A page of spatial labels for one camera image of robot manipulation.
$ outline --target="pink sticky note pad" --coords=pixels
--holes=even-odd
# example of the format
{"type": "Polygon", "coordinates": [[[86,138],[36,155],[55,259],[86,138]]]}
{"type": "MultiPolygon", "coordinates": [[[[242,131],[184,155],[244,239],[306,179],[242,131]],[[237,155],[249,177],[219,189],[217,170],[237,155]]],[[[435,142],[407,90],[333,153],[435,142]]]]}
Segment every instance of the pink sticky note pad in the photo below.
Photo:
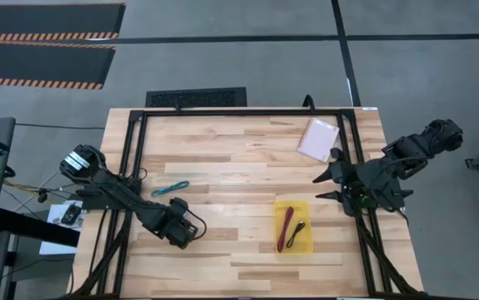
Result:
{"type": "Polygon", "coordinates": [[[338,127],[313,118],[298,145],[298,152],[321,162],[327,162],[338,133],[338,127]]]}

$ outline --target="wires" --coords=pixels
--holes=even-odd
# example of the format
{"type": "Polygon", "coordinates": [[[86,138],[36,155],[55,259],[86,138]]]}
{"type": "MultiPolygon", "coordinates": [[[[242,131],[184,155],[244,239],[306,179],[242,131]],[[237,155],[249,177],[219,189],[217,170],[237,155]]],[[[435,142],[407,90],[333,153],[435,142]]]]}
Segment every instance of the wires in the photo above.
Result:
{"type": "Polygon", "coordinates": [[[104,209],[104,212],[102,213],[102,217],[100,218],[100,223],[98,224],[97,239],[95,240],[95,247],[92,250],[91,265],[89,265],[89,276],[91,276],[92,267],[95,264],[95,257],[97,256],[98,241],[100,240],[100,234],[102,232],[102,225],[104,224],[104,219],[106,218],[106,212],[107,212],[107,209],[104,209]]]}
{"type": "MultiPolygon", "coordinates": [[[[50,175],[44,182],[42,182],[40,185],[39,185],[39,188],[42,188],[45,184],[47,184],[48,182],[50,182],[54,177],[56,177],[56,175],[59,174],[59,171],[56,171],[54,172],[52,175],[50,175]]],[[[26,201],[24,203],[22,203],[19,207],[13,209],[13,212],[16,212],[17,210],[21,209],[26,203],[29,203],[30,200],[32,200],[35,196],[30,196],[28,197],[28,199],[26,199],[26,201]]]]}
{"type": "Polygon", "coordinates": [[[297,226],[295,227],[295,231],[292,233],[291,238],[289,238],[289,241],[286,242],[286,247],[291,248],[292,244],[295,242],[295,236],[302,230],[306,224],[303,221],[300,221],[297,226]]]}
{"type": "Polygon", "coordinates": [[[58,193],[59,192],[60,193],[67,193],[69,195],[72,195],[71,192],[63,191],[63,187],[69,187],[69,186],[72,186],[73,184],[68,184],[67,186],[58,187],[58,188],[44,188],[44,187],[33,187],[33,186],[29,186],[29,185],[24,185],[24,184],[13,183],[13,182],[9,182],[8,180],[5,180],[5,179],[4,179],[3,183],[7,186],[12,187],[12,188],[16,188],[16,189],[19,189],[19,190],[21,190],[25,193],[31,194],[32,198],[34,198],[34,197],[37,198],[37,200],[40,203],[47,201],[47,193],[50,193],[52,195],[58,196],[60,198],[66,199],[66,200],[69,200],[69,198],[65,197],[63,195],[60,195],[58,193]]]}
{"type": "Polygon", "coordinates": [[[137,180],[139,180],[139,181],[144,180],[148,176],[148,171],[144,167],[140,167],[138,171],[141,171],[141,170],[145,171],[145,176],[143,176],[143,178],[139,178],[139,174],[136,174],[134,172],[132,174],[130,174],[130,176],[128,176],[128,178],[135,178],[137,176],[137,180]]]}
{"type": "Polygon", "coordinates": [[[186,208],[187,211],[189,213],[191,213],[191,215],[193,215],[198,221],[202,222],[202,224],[204,224],[204,231],[202,231],[202,234],[199,235],[198,237],[195,237],[193,240],[198,240],[199,238],[202,238],[205,234],[206,234],[206,231],[207,231],[207,225],[206,225],[206,222],[204,222],[204,220],[202,220],[199,216],[197,216],[196,214],[194,214],[191,210],[189,210],[189,208],[186,208]]]}
{"type": "Polygon", "coordinates": [[[104,130],[104,127],[72,127],[72,126],[58,126],[58,125],[39,125],[28,123],[15,123],[16,126],[26,126],[35,128],[58,128],[58,129],[76,129],[76,130],[104,130]]]}
{"type": "Polygon", "coordinates": [[[278,253],[281,253],[283,251],[283,248],[285,247],[287,227],[289,227],[289,223],[291,222],[292,214],[294,212],[295,212],[295,209],[293,207],[288,207],[286,210],[286,216],[285,216],[285,219],[283,220],[282,232],[280,232],[280,237],[278,238],[278,243],[277,243],[278,253]]]}
{"type": "Polygon", "coordinates": [[[41,219],[36,213],[34,213],[32,209],[30,209],[28,206],[24,205],[24,203],[23,203],[21,200],[17,199],[17,197],[15,197],[15,195],[13,195],[12,193],[6,191],[4,188],[2,188],[2,190],[3,190],[5,193],[7,193],[8,195],[10,195],[13,199],[15,199],[15,201],[17,201],[18,203],[21,203],[21,205],[22,205],[24,208],[26,208],[30,213],[32,213],[32,215],[34,215],[34,217],[35,217],[37,220],[42,221],[42,219],[41,219]]]}
{"type": "Polygon", "coordinates": [[[409,227],[409,220],[407,219],[406,214],[400,208],[397,209],[397,212],[398,212],[399,215],[401,215],[406,220],[406,224],[409,227]]]}
{"type": "Polygon", "coordinates": [[[69,288],[69,294],[72,294],[73,289],[74,289],[74,267],[71,264],[71,288],[69,288]]]}
{"type": "Polygon", "coordinates": [[[64,261],[72,261],[72,259],[70,259],[70,258],[65,258],[65,259],[47,259],[47,258],[45,258],[45,259],[39,259],[38,261],[32,262],[32,263],[30,263],[30,264],[28,264],[28,265],[26,265],[26,266],[24,266],[24,267],[20,267],[20,268],[18,268],[17,270],[12,270],[11,272],[8,272],[6,275],[2,275],[2,276],[0,277],[0,282],[1,282],[5,277],[7,277],[7,276],[9,276],[9,275],[11,275],[11,274],[13,274],[13,273],[15,273],[15,272],[22,271],[22,270],[24,270],[25,268],[29,268],[29,267],[31,267],[31,266],[37,264],[37,263],[40,263],[40,262],[55,262],[55,263],[58,263],[58,262],[64,262],[64,261]]]}

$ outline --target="yellow tray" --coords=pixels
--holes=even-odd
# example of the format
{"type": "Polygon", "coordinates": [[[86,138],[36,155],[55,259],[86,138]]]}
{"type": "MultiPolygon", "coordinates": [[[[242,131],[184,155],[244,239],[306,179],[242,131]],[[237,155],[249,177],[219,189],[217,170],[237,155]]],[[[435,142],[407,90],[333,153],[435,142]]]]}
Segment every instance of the yellow tray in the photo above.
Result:
{"type": "Polygon", "coordinates": [[[274,202],[274,223],[275,223],[275,247],[277,252],[278,239],[282,233],[283,223],[285,222],[287,208],[292,207],[295,211],[292,214],[291,221],[286,231],[286,241],[289,241],[295,228],[300,221],[303,221],[306,226],[295,236],[295,241],[292,247],[283,246],[280,254],[309,254],[313,253],[313,238],[312,238],[312,222],[309,217],[309,206],[307,201],[275,201],[274,202]]]}

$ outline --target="black and orange striped mat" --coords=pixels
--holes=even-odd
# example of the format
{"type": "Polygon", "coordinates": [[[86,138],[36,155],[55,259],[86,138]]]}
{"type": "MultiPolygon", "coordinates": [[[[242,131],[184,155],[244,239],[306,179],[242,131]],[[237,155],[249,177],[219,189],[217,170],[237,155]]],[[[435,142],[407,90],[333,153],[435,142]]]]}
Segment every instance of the black and orange striped mat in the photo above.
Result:
{"type": "Polygon", "coordinates": [[[126,4],[0,5],[0,41],[116,38],[126,4]]]}
{"type": "Polygon", "coordinates": [[[0,85],[101,89],[114,54],[112,46],[0,41],[0,85]]]}

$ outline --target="black cable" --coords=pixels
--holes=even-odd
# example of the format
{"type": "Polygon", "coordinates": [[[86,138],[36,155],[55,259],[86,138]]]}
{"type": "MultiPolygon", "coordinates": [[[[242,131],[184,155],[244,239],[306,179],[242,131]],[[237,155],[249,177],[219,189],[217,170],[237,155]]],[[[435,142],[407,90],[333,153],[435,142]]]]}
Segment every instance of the black cable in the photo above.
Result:
{"type": "Polygon", "coordinates": [[[302,221],[300,221],[297,226],[295,227],[295,231],[292,233],[291,235],[291,238],[289,238],[289,240],[286,242],[286,247],[287,248],[291,248],[292,247],[292,244],[295,242],[295,237],[297,236],[297,234],[302,230],[304,229],[304,227],[306,226],[306,224],[302,221]]]}
{"type": "Polygon", "coordinates": [[[29,188],[29,189],[32,189],[34,190],[34,192],[36,193],[39,193],[39,192],[43,192],[43,193],[52,193],[60,198],[65,198],[68,200],[67,197],[64,197],[64,196],[61,196],[61,195],[58,195],[56,193],[67,193],[69,195],[73,195],[74,192],[69,192],[69,191],[63,191],[64,188],[68,188],[68,187],[71,187],[71,186],[75,186],[75,185],[79,185],[79,186],[83,186],[83,187],[103,187],[103,186],[106,186],[106,187],[109,187],[109,186],[112,186],[111,184],[85,184],[85,183],[70,183],[70,184],[66,184],[66,185],[63,185],[61,187],[55,187],[55,188],[49,188],[49,187],[34,187],[34,186],[31,186],[31,185],[27,185],[27,184],[18,184],[19,186],[21,187],[24,187],[24,188],[29,188]]]}
{"type": "Polygon", "coordinates": [[[13,274],[13,273],[15,273],[15,272],[22,271],[22,270],[24,270],[25,268],[29,268],[29,267],[35,265],[36,263],[40,263],[40,262],[55,262],[55,263],[57,263],[57,262],[63,262],[63,261],[72,261],[72,259],[71,259],[71,258],[65,258],[65,259],[47,259],[47,258],[45,258],[45,259],[39,259],[38,261],[32,262],[32,263],[30,263],[30,264],[28,264],[28,265],[26,265],[26,266],[24,266],[24,267],[20,267],[20,268],[18,268],[17,270],[12,270],[11,272],[8,272],[6,275],[2,275],[2,276],[0,277],[0,281],[2,281],[5,277],[7,277],[7,276],[9,276],[9,275],[11,275],[11,274],[13,274]]]}
{"type": "Polygon", "coordinates": [[[72,126],[58,126],[58,125],[40,125],[28,123],[15,123],[15,126],[27,126],[35,128],[59,128],[59,129],[77,129],[77,130],[104,130],[104,127],[72,127],[72,126]]]}
{"type": "MultiPolygon", "coordinates": [[[[142,181],[143,179],[145,179],[148,176],[148,171],[147,171],[146,168],[140,167],[138,171],[141,171],[141,170],[145,171],[145,176],[143,178],[138,178],[139,181],[142,181]]],[[[135,173],[132,173],[132,174],[130,174],[130,176],[128,176],[128,178],[134,178],[135,175],[136,175],[135,173]]]]}
{"type": "Polygon", "coordinates": [[[74,289],[74,267],[71,264],[71,288],[69,289],[69,294],[72,294],[73,289],[74,289]]]}
{"type": "Polygon", "coordinates": [[[42,221],[42,219],[41,219],[32,209],[28,208],[28,206],[26,206],[26,205],[24,204],[24,202],[22,202],[21,200],[17,199],[17,197],[15,197],[15,195],[13,195],[12,193],[6,191],[4,188],[2,188],[2,190],[3,190],[5,193],[7,193],[8,195],[10,195],[13,199],[15,199],[15,201],[17,201],[18,203],[21,203],[21,205],[22,205],[24,208],[26,208],[30,213],[32,213],[32,215],[34,215],[37,220],[42,221]]]}
{"type": "Polygon", "coordinates": [[[95,247],[92,250],[91,265],[89,266],[89,276],[91,276],[92,267],[95,264],[95,256],[97,256],[98,241],[100,240],[100,234],[102,233],[102,225],[104,224],[104,219],[106,218],[106,212],[107,212],[107,209],[104,209],[104,212],[102,213],[102,217],[100,218],[100,223],[98,224],[97,239],[95,240],[95,247]]]}
{"type": "Polygon", "coordinates": [[[202,232],[201,235],[199,235],[198,237],[195,237],[193,240],[198,240],[199,238],[202,238],[205,234],[206,234],[206,231],[207,231],[207,225],[206,225],[206,222],[204,222],[204,220],[202,220],[201,217],[197,216],[196,214],[194,214],[191,210],[189,210],[189,208],[186,208],[187,211],[189,213],[191,213],[191,215],[193,215],[196,219],[198,219],[198,221],[202,222],[202,224],[204,224],[204,231],[202,232]]]}
{"type": "Polygon", "coordinates": [[[402,210],[400,208],[397,209],[397,212],[398,212],[398,214],[400,214],[406,220],[406,224],[409,227],[409,220],[407,219],[406,214],[404,212],[402,212],[402,210]]]}

